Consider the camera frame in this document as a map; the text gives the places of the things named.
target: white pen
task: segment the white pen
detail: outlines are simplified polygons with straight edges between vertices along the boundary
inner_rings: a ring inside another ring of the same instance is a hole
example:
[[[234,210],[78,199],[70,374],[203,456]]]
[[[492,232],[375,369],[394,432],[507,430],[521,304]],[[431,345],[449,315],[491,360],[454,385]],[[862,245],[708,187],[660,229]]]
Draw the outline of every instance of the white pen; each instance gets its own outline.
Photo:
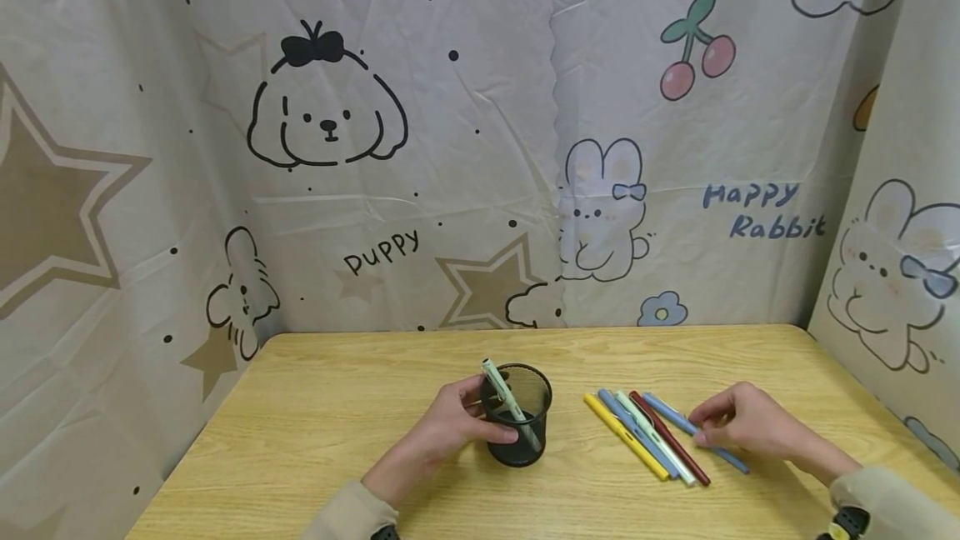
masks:
[[[688,486],[692,486],[697,483],[697,479],[693,476],[693,473],[690,472],[686,463],[681,460],[680,457],[677,457],[677,454],[670,448],[670,445],[667,444],[661,435],[654,430],[653,425],[650,423],[650,420],[646,418],[640,409],[637,408],[637,405],[633,405],[633,401],[624,394],[621,390],[617,390],[617,400],[627,409],[627,413],[630,413],[631,418],[637,420],[637,425],[640,427],[640,430],[643,430],[643,433],[647,434],[647,438],[650,438],[650,441],[657,445],[657,448],[661,450],[664,456],[670,459],[670,463],[673,463],[676,467],[680,478],[683,480],[683,483],[686,483]]]
[[[487,376],[487,380],[490,380],[493,389],[497,390],[497,395],[500,397],[500,400],[503,401],[504,405],[510,409],[510,413],[513,415],[513,420],[518,422],[526,421],[526,414],[517,404],[517,399],[513,398],[513,393],[510,391],[510,387],[507,386],[507,383],[500,375],[500,371],[497,369],[497,366],[493,364],[491,359],[485,358],[484,361],[480,363],[480,368],[482,368],[484,375]],[[530,443],[530,448],[532,448],[535,453],[539,453],[539,451],[541,451],[541,443],[539,443],[539,439],[537,439],[537,434],[531,430],[529,425],[522,425],[519,428],[520,432],[522,432],[524,437],[527,439],[527,442]]]

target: red pen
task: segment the red pen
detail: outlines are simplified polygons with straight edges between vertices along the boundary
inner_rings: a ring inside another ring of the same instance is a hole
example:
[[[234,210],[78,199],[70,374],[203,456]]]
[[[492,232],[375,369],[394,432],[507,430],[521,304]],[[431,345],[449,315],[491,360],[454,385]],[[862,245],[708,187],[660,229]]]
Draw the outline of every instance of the red pen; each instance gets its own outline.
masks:
[[[673,434],[670,433],[670,428],[666,427],[663,420],[659,418],[659,415],[657,415],[657,412],[647,405],[646,401],[643,400],[642,396],[637,394],[636,390],[630,393],[630,400],[632,400],[634,405],[637,405],[637,408],[642,410],[643,414],[650,419],[650,423],[652,423],[654,426],[654,430],[656,430],[658,434],[661,434],[661,438],[663,438],[663,440],[670,445],[670,448],[673,449],[673,451],[677,454],[677,457],[682,460],[683,464],[687,465],[690,473],[692,473],[701,484],[705,486],[710,485],[710,478],[707,477],[705,472],[703,472],[703,470],[700,468],[700,465],[693,460],[693,457],[690,457],[690,454],[686,450],[683,450],[683,446],[680,445],[680,442],[678,442]]]

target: pen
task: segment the pen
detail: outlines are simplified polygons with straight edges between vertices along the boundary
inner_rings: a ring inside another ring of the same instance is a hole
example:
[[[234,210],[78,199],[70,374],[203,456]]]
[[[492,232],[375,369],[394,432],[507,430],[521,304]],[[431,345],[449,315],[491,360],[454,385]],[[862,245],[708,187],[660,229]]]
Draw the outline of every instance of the pen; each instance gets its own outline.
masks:
[[[682,461],[687,464],[687,468],[690,470],[690,473],[692,473],[696,479],[699,479],[703,486],[710,485],[710,478],[707,477],[705,472],[703,472],[703,470],[700,468],[700,465],[693,460],[693,457],[690,457],[690,453],[687,452],[687,450],[684,449],[680,442],[674,437],[673,432],[670,432],[670,428],[666,427],[666,424],[664,424],[663,420],[659,418],[657,412],[650,408],[650,405],[647,405],[642,397],[637,394],[636,390],[630,393],[630,400],[636,403],[637,407],[642,410],[642,412],[647,414],[652,422],[652,425],[654,425],[654,430],[661,434],[661,438],[666,440],[667,444],[670,445],[670,448],[672,448],[674,453],[677,454],[677,457],[681,458]]]
[[[663,465],[663,469],[666,470],[668,476],[671,479],[676,479],[678,471],[673,463],[670,463],[670,460],[663,454],[661,450],[658,449],[657,445],[650,441],[650,438],[646,437],[646,434],[640,430],[640,427],[637,425],[637,422],[633,421],[633,418],[630,416],[630,413],[627,413],[627,410],[620,406],[620,403],[617,402],[617,399],[613,398],[613,395],[607,390],[600,389],[597,391],[597,398],[599,398],[604,405],[610,409],[610,413],[613,413],[613,416],[617,418],[620,423],[627,429],[627,432],[633,434],[633,437],[643,445],[643,447],[650,453],[650,456],[657,459],[657,462]]]
[[[683,460],[678,458],[676,454],[670,450],[670,447],[663,441],[663,438],[659,437],[657,430],[655,430],[653,423],[650,419],[647,418],[643,412],[640,412],[640,409],[637,408],[637,405],[633,405],[630,402],[630,399],[627,398],[627,395],[622,391],[617,390],[617,400],[627,409],[627,413],[630,413],[631,418],[637,422],[637,425],[640,427],[640,430],[643,430],[643,433],[646,434],[647,438],[650,438],[650,441],[654,443],[654,446],[659,449],[659,452],[674,466],[674,469],[677,470],[677,474],[680,475],[680,478],[683,480],[683,483],[686,483],[688,486],[692,486],[697,483],[697,479],[690,473],[690,470],[687,469],[687,465],[683,464]]]
[[[500,375],[500,371],[497,369],[497,366],[493,365],[493,361],[485,358],[484,361],[480,363],[480,368],[487,376],[487,380],[490,381],[493,389],[497,390],[497,395],[500,397],[500,400],[503,401],[504,405],[507,406],[507,409],[510,409],[510,414],[513,415],[513,421],[518,423],[526,421],[526,413],[524,413],[523,409],[521,409],[517,404],[517,399],[513,398],[513,393],[510,391],[510,387],[508,387],[507,383],[503,381],[503,376]],[[519,431],[520,433],[523,433],[523,436],[527,439],[527,442],[530,443],[530,448],[532,448],[535,453],[539,453],[539,451],[541,451],[541,443],[539,443],[537,434],[530,428],[530,426],[519,426]]]
[[[650,456],[650,452],[647,452],[643,445],[640,444],[636,438],[633,438],[624,426],[620,425],[620,422],[601,405],[595,396],[592,394],[583,394],[583,401],[597,414],[597,417],[600,418],[601,421],[607,424],[611,432],[617,434],[617,436],[630,447],[630,450],[640,457],[640,460],[650,468],[650,471],[654,472],[654,475],[657,476],[659,481],[663,482],[664,479],[669,478],[668,473],[663,469],[663,465],[657,463],[657,459]]]
[[[656,396],[652,395],[650,392],[645,392],[643,394],[643,400],[646,401],[647,405],[650,405],[651,408],[654,408],[657,413],[668,420],[673,425],[681,428],[684,432],[693,435],[697,432],[697,427],[693,425],[692,422],[689,422],[686,417],[683,417],[676,409],[670,407],[667,403],[662,400],[659,400]],[[750,468],[747,467],[744,462],[741,462],[740,459],[734,457],[730,451],[722,449],[721,447],[713,447],[710,449],[717,453],[717,455],[724,459],[725,462],[730,463],[734,467],[740,470],[741,473],[749,474]]]

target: blue pen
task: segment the blue pen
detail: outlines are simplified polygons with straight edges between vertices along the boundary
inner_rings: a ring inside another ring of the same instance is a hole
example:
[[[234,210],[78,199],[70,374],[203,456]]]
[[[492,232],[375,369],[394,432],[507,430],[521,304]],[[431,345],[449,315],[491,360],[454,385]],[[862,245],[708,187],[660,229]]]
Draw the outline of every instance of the blue pen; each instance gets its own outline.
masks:
[[[597,398],[599,398],[604,405],[610,409],[610,413],[613,413],[613,416],[620,420],[620,423],[631,433],[633,436],[640,441],[640,444],[643,445],[647,452],[651,454],[653,458],[656,458],[659,464],[663,465],[663,469],[666,470],[667,475],[670,476],[670,479],[676,479],[680,477],[680,472],[677,471],[677,466],[670,462],[663,451],[659,450],[659,447],[650,441],[650,438],[647,437],[643,430],[640,430],[640,427],[637,425],[636,421],[633,421],[633,418],[630,416],[630,413],[627,413],[627,409],[620,405],[617,399],[613,398],[613,395],[607,390],[600,389],[597,391]]]
[[[654,410],[656,410],[656,412],[659,413],[659,415],[661,415],[662,418],[668,420],[670,423],[677,426],[678,428],[681,428],[681,430],[683,430],[684,432],[690,435],[693,435],[697,432],[697,427],[694,426],[692,422],[689,422],[687,418],[683,417],[683,415],[678,413],[676,409],[671,408],[667,403],[665,403],[662,400],[659,400],[656,396],[652,395],[650,392],[645,392],[643,394],[643,400],[646,401],[648,405],[650,405],[650,407],[654,408]],[[725,462],[730,463],[734,467],[737,467],[737,469],[739,469],[741,473],[745,473],[745,474],[750,473],[750,468],[747,467],[746,463],[741,462],[740,459],[738,459],[737,457],[734,457],[730,453],[730,451],[727,451],[726,449],[721,449],[720,447],[714,447],[713,449],[710,449],[710,450],[717,453],[717,456],[720,457],[721,459],[724,459]]]

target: left hand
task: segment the left hand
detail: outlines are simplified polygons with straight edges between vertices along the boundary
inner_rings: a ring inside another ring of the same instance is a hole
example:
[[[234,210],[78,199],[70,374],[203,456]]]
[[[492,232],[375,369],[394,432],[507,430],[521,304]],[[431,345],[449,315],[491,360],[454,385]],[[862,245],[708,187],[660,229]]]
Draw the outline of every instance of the left hand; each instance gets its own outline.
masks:
[[[513,444],[517,430],[480,419],[482,374],[440,388],[417,424],[373,465],[362,484],[374,496],[398,508],[421,479],[472,440]]]

